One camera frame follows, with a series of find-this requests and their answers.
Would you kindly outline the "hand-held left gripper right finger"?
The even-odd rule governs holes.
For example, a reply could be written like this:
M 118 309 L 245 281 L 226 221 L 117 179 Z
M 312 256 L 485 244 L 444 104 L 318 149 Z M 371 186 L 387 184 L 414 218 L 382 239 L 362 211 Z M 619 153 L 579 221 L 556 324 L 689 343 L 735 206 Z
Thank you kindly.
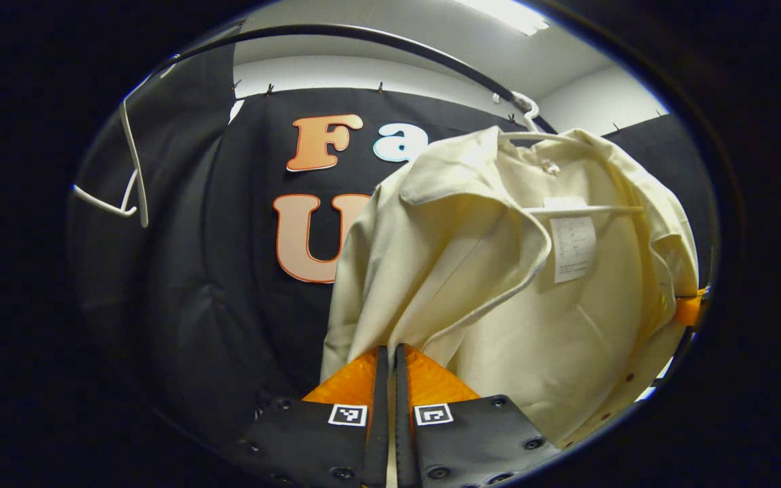
M 394 360 L 400 487 L 487 487 L 560 454 L 508 396 L 479 396 L 409 345 Z

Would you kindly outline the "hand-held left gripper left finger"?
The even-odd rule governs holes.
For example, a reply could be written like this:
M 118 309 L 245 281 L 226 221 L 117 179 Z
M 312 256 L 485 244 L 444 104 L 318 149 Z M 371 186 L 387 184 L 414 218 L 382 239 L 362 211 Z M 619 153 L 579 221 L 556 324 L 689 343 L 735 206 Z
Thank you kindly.
M 223 454 L 273 487 L 384 487 L 388 351 L 375 347 L 304 398 L 276 396 Z

